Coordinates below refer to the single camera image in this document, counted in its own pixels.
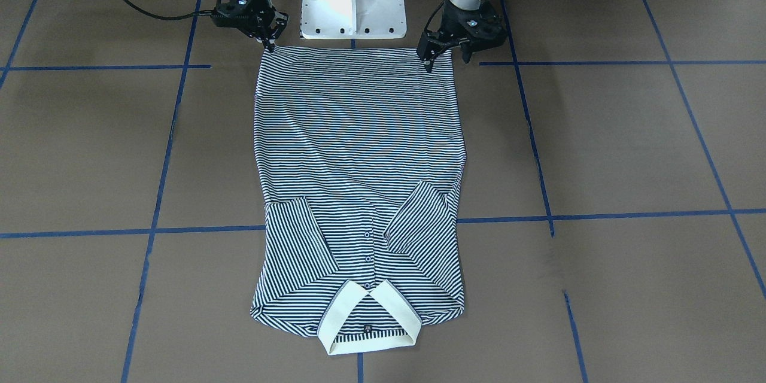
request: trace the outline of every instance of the blue tape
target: blue tape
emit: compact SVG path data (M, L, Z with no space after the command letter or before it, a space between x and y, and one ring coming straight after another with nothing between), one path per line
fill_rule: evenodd
M735 214L766 214L766 208L734 209ZM609 220L621 218L652 218L652 217L700 217L728 215L728 209L701 209L700 211L658 211L646 213L601 213L601 214L563 214L552 215L553 220ZM547 221L548 216L517 216L517 217L469 217L457 219L458 224L479 223L520 223ZM139 235L155 233L202 233L202 232L236 232L265 230L262 224L243 224L237 226L199 226L199 227L157 227L146 229L108 229L108 230L61 230L50 232L8 232L0 233L0 239L14 238L58 238L58 236L109 236L109 235Z
M766 64L766 60L614 60L614 61L482 61L479 66L646 66L662 64L702 64L702 65L727 65L727 64Z
M529 115L529 106L527 105L526 93L524 91L524 83L522 82L522 71L519 67L519 58L516 56L516 47L513 44L513 34L511 32L511 21L508 18L508 10L506 9L506 0L500 0L500 4L503 7L503 17L506 21L506 29L508 29L508 43L511 48L511 56L513 57L514 69L516 72L516 80L519 83L519 94L522 98L522 106L524 107L524 118L529 126L529 142L531 143L531 152L534 155L534 162L537 164L537 175L540 181L540 192L542 192L542 203L545 206L545 215L548 218L548 229L551 231L551 236L556 234L553 227L553 218L551 217L551 204L548 202L548 192L545 189L545 178L542 175L542 165L540 164L540 154L537 151L537 143L534 140L534 129L531 126L531 117Z
M570 214L555 215L553 220L608 220L616 218L698 217L728 215L728 209L702 209L701 211L661 211L649 213Z
M582 355L582 346L580 345L580 334L577 332L577 323L575 315L572 313L572 304L569 302L569 294L564 290L564 301L567 304L567 314L569 314L569 326L572 328L572 339L574 339L574 349L577 351L577 363L580 364L580 375L582 383L588 383L588 371L585 369L585 357Z
M734 214L766 214L766 208L734 209Z
M476 224L476 223L516 223L520 221L547 221L548 216L522 216L522 217L475 217L458 218L458 224Z
M755 279L758 282L758 287L761 288L761 294L763 295L764 299L766 299L766 284L764 284L763 277L761 276L761 271L758 270L758 265L755 263L755 259L753 258L752 252L750 252L750 246L747 244L747 239L744 238L742 229L739 226L739 221L737 220L736 213L734 209L731 207L731 202L728 200L728 195L726 194L726 190L723 187L723 182L721 181L721 177L719 176L718 170L716 169L716 164L713 163L713 159L708 149L708 145L705 143L703 132L700 129L700 125L697 124L697 119L695 118L694 113L692 112L692 105L689 104L689 98L686 97L686 91L684 91L683 85L681 84L681 78L678 77L678 72L676 72L676 67L673 65L673 62L670 59L670 52L668 52L668 48L665 45L665 39L663 39L662 33L660 33L659 31L659 26L657 26L657 22L654 19L654 14L652 13L652 10L649 8L649 2L646 0L641 0L641 1L643 2L644 8L646 9L646 13L649 15L649 20L651 20L652 22L652 26L654 27L654 32L657 34L660 47L662 47L662 52L665 53L665 58L670 64L670 71L673 73L674 80L676 80L676 86L678 87L678 91L681 93L681 99L683 100L684 107L686 107L686 112L689 114L689 119L692 121L692 126L694 126L694 131L695 133L697 133L698 140L700 140L700 145L703 147L705 158L708 160L708 165L710 166L710 170L713 173L713 178L716 179L716 184L719 187L721 197L723 198L724 203L726 205L726 209L728 210L728 214L731 217L731 222L734 224L734 228L737 231L737 236L739 236L739 242L742 244L742 248L744 249L744 254L747 255L747 260L750 262L750 268L752 268L753 270Z
M203 226L203 227L157 227L156 233L200 233L200 232L239 232L252 230L265 230L262 224L241 226Z
M8 72L10 72L11 70L11 64L13 64L13 58L16 56L16 52L19 50L19 44L21 44L22 37L24 37L24 31L27 30L29 19L32 17L32 12L35 11L35 6L37 4L38 4L38 0L32 0L32 3L29 5L29 10L27 10L27 16L24 17L22 28L19 29L19 34L16 35L16 42L13 43L13 48L11 49L11 55L8 56L8 61L5 63L5 69L3 69L2 75L0 75L0 89L5 83L5 78L8 77Z
M19 66L11 67L11 71L39 71L39 70L148 70L148 69L210 69L209 64L147 64L129 66Z
M197 0L197 4L194 7L194 10L199 10L200 5L202 5L202 0ZM194 43L194 32L197 29L197 17L193 17L191 19L191 29L189 29L189 41L186 43L186 56L184 56L184 66L189 65L189 59L192 55L192 44ZM148 236L148 242L146 244L146 254L144 256L144 264L143 269L141 271L141 282L139 283L139 298L136 302L136 309L133 312L133 321L130 328L130 336L128 337L128 347L126 348L125 352L125 362L123 364L123 374L122 378L120 378L121 383L127 383L128 381L128 374L130 372L130 361L133 355L133 348L136 344L136 333L138 331L139 327L139 319L141 317L141 307L143 305L143 295L144 290L146 288L146 279L148 277L148 268L150 267L150 261L148 258L150 258L151 250L154 248L154 238L155 238L155 230L157 228L157 221L159 220L159 208L162 205L162 193L165 190L165 179L167 179L168 176L168 167L170 165L170 153L173 149L173 129L175 129L175 122L178 120L178 107L181 105L181 97L183 96L184 92L184 85L186 85L186 74L189 71L188 68L184 67L183 71L181 72L181 82L178 83L178 94L175 97L175 108L173 110L173 119L170 123L170 133L168 135L168 145L165 149L165 161L162 165L162 175L159 179L159 187L157 190L157 201L154 208L154 215L151 219L151 233Z
M356 354L356 383L364 383L364 353Z
M151 229L105 229L105 230L64 230L53 232L10 232L0 233L2 239L14 238L62 238L63 236L108 236L108 235L145 235Z

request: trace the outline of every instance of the silver robot arm segment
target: silver robot arm segment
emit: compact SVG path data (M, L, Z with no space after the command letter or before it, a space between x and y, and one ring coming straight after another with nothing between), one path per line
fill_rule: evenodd
M463 61L468 62L473 53L506 41L508 34L489 0L445 0L443 8L439 29L430 31L429 20L418 43L418 57L427 71L435 58L452 48L460 47Z

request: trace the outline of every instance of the folded shirt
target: folded shirt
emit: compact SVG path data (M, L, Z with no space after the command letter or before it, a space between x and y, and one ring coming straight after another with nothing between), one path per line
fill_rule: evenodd
M255 320L329 355L414 345L464 310L466 160L452 62L410 48L265 53L255 156L266 258Z

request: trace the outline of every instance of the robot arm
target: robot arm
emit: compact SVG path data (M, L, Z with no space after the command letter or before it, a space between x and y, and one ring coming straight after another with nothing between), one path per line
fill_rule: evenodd
M445 0L442 6L439 29L430 31L429 20L418 43L418 57L428 72L435 58L454 47L460 47L463 61L468 62L473 53L506 41L508 35L489 0Z
M216 0L211 17L219 28L238 29L263 43L270 52L289 19L287 13L276 10L271 0Z

